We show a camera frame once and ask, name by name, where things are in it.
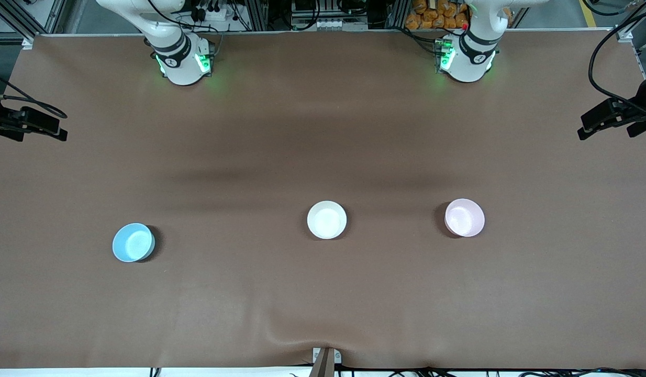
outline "yellow floor line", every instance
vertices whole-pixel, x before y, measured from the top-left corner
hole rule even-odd
[[[595,19],[593,19],[593,13],[591,12],[590,9],[584,5],[583,0],[579,0],[579,6],[581,7],[581,11],[584,12],[584,19],[586,19],[586,25],[589,28],[596,28],[597,25],[595,24]]]

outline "green led light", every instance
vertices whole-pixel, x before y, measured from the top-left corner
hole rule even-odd
[[[209,71],[209,58],[206,56],[195,55],[195,60],[198,62],[199,69],[203,72]]]
[[[451,67],[451,62],[455,58],[455,48],[450,48],[447,53],[442,57],[442,69],[449,69]]]
[[[162,74],[165,74],[165,67],[162,66],[162,61],[160,60],[160,57],[156,55],[155,59],[158,61],[158,65],[160,66],[160,72],[162,72]]]
[[[488,58],[488,65],[486,66],[486,71],[491,69],[491,67],[493,66],[493,58],[494,57],[495,57],[495,51],[493,51],[493,54],[491,54],[491,57]]]

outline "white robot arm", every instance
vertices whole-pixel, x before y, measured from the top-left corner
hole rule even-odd
[[[439,57],[441,71],[463,83],[471,83],[491,69],[495,48],[509,19],[503,8],[529,7],[548,0],[465,0],[472,11],[467,30],[445,37],[445,54]]]
[[[184,6],[184,0],[97,0],[136,26],[155,50],[160,70],[177,85],[196,83],[211,72],[213,56],[209,41],[168,21],[154,7],[170,17]]]

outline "white bowl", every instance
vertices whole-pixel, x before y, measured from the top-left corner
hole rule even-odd
[[[484,229],[486,217],[477,203],[460,198],[448,205],[444,222],[451,233],[462,237],[473,237]]]
[[[347,227],[347,213],[333,201],[321,201],[309,210],[307,225],[318,238],[337,238]]]

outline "brown paper mat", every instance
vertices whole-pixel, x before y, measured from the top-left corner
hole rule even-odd
[[[580,142],[603,32],[512,32],[454,83],[386,33],[228,36],[177,87],[141,38],[37,38],[12,81],[60,143],[0,138],[0,368],[646,368],[646,135]],[[631,46],[600,83],[631,96]],[[442,206],[472,198],[483,233]],[[316,241],[320,200],[349,213]],[[121,226],[157,229],[121,263]]]

